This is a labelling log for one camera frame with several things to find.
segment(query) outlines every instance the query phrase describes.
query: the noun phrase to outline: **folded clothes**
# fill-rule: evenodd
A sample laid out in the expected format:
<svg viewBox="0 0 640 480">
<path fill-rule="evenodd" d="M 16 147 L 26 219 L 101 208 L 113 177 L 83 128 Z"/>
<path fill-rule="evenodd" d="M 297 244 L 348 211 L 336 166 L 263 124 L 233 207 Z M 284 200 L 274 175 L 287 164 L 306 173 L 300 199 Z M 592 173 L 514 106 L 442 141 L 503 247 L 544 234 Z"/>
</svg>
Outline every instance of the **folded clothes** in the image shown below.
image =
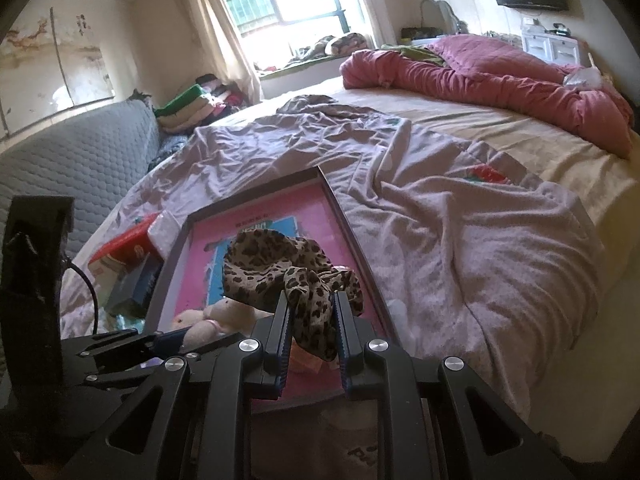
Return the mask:
<svg viewBox="0 0 640 480">
<path fill-rule="evenodd" d="M 209 126 L 211 123 L 215 123 L 218 119 L 222 119 L 228 115 L 231 115 L 233 113 L 236 113 L 237 110 L 234 109 L 233 106 L 227 106 L 225 108 L 222 109 L 222 111 L 220 112 L 219 109 L 213 111 L 212 113 L 210 113 L 208 116 L 206 116 L 203 120 L 201 120 L 198 124 L 196 124 L 194 126 L 194 128 L 197 128 L 199 126 Z"/>
<path fill-rule="evenodd" d="M 177 114 L 182 108 L 195 101 L 199 96 L 206 94 L 207 91 L 200 85 L 193 85 L 191 88 L 182 92 L 178 97 L 169 101 L 163 108 L 156 108 L 154 114 L 156 117 L 164 117 L 167 115 Z"/>
<path fill-rule="evenodd" d="M 216 75 L 205 74 L 197 78 L 196 83 L 211 92 L 214 97 L 222 99 L 230 106 L 236 106 L 242 109 L 249 105 L 246 96 L 240 91 L 238 84 L 234 82 L 225 85 Z"/>
<path fill-rule="evenodd" d="M 158 117 L 158 124 L 162 126 L 165 130 L 171 128 L 177 128 L 181 124 L 184 124 L 191 119 L 197 112 L 202 110 L 207 105 L 214 105 L 223 107 L 225 104 L 222 100 L 213 97 L 211 94 L 204 94 L 196 97 L 190 104 L 186 105 L 182 110 L 179 110 L 177 113 L 173 115 L 167 115 Z"/>
<path fill-rule="evenodd" d="M 225 109 L 226 105 L 222 101 L 212 101 L 206 103 L 200 110 L 194 113 L 182 124 L 178 124 L 173 128 L 163 128 L 162 130 L 166 134 L 181 134 L 183 132 L 187 132 L 188 130 L 192 130 L 196 126 L 199 126 L 199 124 L 210 115 L 213 115 L 215 118 L 218 117 L 225 111 Z"/>
</svg>

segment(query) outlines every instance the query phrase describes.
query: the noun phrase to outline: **beige curtain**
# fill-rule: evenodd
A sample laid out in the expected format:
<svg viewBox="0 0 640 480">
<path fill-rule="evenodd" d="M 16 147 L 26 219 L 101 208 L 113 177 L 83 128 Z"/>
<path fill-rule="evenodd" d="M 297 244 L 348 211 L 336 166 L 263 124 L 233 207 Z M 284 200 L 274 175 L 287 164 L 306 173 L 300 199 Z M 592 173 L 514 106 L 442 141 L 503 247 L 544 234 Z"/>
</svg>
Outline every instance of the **beige curtain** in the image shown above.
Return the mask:
<svg viewBox="0 0 640 480">
<path fill-rule="evenodd" d="M 383 44 L 396 44 L 396 34 L 389 13 L 386 11 L 385 0 L 360 0 L 364 6 L 367 34 L 372 39 L 374 46 Z"/>
<path fill-rule="evenodd" d="M 240 44 L 224 0 L 188 0 L 209 69 L 223 83 L 235 81 L 252 104 L 262 98 L 260 80 Z"/>
</svg>

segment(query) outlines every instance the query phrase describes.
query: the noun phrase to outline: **cushion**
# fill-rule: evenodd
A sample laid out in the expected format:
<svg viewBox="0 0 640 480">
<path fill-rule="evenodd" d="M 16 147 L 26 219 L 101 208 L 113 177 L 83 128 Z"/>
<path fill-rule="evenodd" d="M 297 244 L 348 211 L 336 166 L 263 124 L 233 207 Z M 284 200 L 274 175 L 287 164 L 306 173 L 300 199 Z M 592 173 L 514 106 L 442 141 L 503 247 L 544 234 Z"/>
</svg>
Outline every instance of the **cushion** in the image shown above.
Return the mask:
<svg viewBox="0 0 640 480">
<path fill-rule="evenodd" d="M 362 34 L 349 32 L 329 41 L 324 48 L 324 53 L 328 56 L 348 56 L 366 47 L 367 40 Z"/>
<path fill-rule="evenodd" d="M 458 34 L 445 36 L 429 48 L 439 54 L 456 72 L 472 76 L 477 73 L 497 76 L 529 77 L 562 84 L 565 72 L 519 48 L 495 38 Z"/>
</svg>

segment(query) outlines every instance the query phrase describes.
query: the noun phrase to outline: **gray sofa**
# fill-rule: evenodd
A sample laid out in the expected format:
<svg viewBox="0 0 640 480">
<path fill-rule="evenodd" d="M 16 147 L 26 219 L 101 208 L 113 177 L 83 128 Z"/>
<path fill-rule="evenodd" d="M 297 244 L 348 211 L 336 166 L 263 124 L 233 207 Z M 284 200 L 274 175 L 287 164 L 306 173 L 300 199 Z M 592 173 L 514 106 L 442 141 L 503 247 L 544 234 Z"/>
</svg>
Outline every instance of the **gray sofa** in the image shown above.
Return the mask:
<svg viewBox="0 0 640 480">
<path fill-rule="evenodd" d="M 153 112 L 131 100 L 54 124 L 0 153 L 0 239 L 14 195 L 70 195 L 76 210 L 66 252 L 75 256 L 145 175 L 161 141 Z"/>
</svg>

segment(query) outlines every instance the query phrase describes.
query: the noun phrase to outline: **beige mattress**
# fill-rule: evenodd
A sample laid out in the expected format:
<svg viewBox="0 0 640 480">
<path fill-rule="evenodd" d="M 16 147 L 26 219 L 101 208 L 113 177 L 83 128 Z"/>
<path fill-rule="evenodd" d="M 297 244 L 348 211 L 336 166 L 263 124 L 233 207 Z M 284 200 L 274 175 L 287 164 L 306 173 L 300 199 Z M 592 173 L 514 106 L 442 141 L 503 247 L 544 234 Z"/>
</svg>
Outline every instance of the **beige mattress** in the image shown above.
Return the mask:
<svg viewBox="0 0 640 480">
<path fill-rule="evenodd" d="M 633 134 L 631 160 L 622 160 L 551 124 L 508 110 L 439 101 L 404 90 L 345 90 L 341 78 L 265 101 L 222 123 L 272 114 L 292 95 L 304 93 L 329 95 L 344 104 L 395 114 L 444 134 L 484 140 L 509 153 L 532 173 L 581 198 L 605 247 L 605 290 L 622 275 L 640 238 L 639 136 Z"/>
</svg>

